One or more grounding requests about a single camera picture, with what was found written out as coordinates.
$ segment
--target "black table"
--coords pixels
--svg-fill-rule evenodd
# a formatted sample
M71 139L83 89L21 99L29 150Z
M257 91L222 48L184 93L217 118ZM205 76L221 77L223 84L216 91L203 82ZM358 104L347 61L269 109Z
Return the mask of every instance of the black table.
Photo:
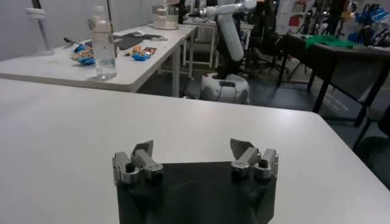
M328 86L332 85L362 105L356 119L347 119L355 121L355 126L360 126L366 115L366 108L371 106L389 74L390 52L362 46L346 49L323 44L313 44L305 49L308 37L300 34L285 36L278 86L282 83L288 55L291 55L313 70L308 90L315 76L323 80L313 112L319 112Z

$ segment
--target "water bottle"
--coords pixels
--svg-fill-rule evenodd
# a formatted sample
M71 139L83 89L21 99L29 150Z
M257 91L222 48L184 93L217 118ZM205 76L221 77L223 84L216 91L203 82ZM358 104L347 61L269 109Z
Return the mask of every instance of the water bottle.
M110 21L104 15L103 6L95 6L89 27L93 31L92 48L98 78L116 77L115 50Z

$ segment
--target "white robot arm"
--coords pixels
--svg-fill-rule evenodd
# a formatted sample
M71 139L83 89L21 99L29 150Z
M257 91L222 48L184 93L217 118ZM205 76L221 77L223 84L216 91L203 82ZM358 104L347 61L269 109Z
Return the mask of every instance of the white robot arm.
M206 7L199 12L201 17L214 18L218 16L218 24L224 36L229 54L234 61L243 59L244 50L239 40L232 15L238 12L249 12L256 7L256 4L256 0L244 0L237 4Z

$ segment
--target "white table leg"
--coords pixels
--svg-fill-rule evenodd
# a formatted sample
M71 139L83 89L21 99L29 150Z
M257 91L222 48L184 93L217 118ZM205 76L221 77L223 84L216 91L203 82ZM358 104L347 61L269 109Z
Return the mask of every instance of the white table leg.
M183 66L185 66L185 61L187 60L187 40L184 40L183 50Z
M219 64L219 52L215 53L215 68L218 68Z
M193 78L195 31L191 33L190 39L190 63L188 65L188 77Z
M180 45L172 54L172 96L179 97Z
M215 30L216 28L213 27L213 36L211 38L211 50L210 50L210 62L209 62L209 67L213 67L213 57L214 57L214 45L215 45Z
M246 35L246 41L245 41L245 50L248 50L248 48L249 48L249 41L250 41L251 33L252 33L252 31L248 30L248 33Z

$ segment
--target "chair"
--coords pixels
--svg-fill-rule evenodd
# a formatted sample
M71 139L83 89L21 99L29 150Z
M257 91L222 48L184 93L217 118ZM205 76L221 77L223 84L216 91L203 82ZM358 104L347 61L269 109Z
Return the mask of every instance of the chair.
M257 2L257 7L252 18L255 27L252 31L249 46L251 49L258 49L262 54L272 56L272 61L261 57L256 58L260 64L263 62L265 65L260 70L270 68L270 71L272 69L280 71L282 66L277 63L277 59L282 56L280 46L282 45L283 36L275 32L276 10L272 9L271 4L270 1Z
M356 141L354 152L390 189L390 138L368 137L360 143L360 139L364 136L371 122L377 121L380 116L378 127L383 133L390 136L390 106L384 113L373 109L367 110L367 123Z
M358 138L356 139L355 144L353 145L353 151L357 151L361 140L363 139L364 135L368 131L368 128L373 122L378 122L379 129L386 135L390 136L390 106L385 112L369 107L366 110L366 114L367 121L363 126L363 129L361 130Z

